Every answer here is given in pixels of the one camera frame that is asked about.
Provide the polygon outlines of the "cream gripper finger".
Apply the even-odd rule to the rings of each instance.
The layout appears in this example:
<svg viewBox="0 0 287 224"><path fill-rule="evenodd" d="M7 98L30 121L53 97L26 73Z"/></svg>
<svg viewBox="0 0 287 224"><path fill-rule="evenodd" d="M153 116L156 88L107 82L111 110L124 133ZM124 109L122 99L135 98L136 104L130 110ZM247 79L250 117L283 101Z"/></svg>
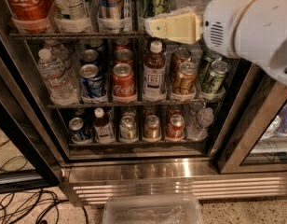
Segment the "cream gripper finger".
<svg viewBox="0 0 287 224"><path fill-rule="evenodd" d="M152 37L192 45L201 39L202 18L195 7L183 7L146 19L144 28Z"/></svg>

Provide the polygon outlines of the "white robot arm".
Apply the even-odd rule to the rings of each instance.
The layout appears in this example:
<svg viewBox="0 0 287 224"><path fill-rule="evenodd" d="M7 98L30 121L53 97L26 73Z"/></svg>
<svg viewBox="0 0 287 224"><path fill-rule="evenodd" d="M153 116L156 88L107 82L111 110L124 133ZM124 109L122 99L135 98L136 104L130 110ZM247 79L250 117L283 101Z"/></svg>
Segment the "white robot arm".
<svg viewBox="0 0 287 224"><path fill-rule="evenodd" d="M211 0L202 16L193 7L144 22L152 37L194 44L244 59L287 86L287 0Z"/></svg>

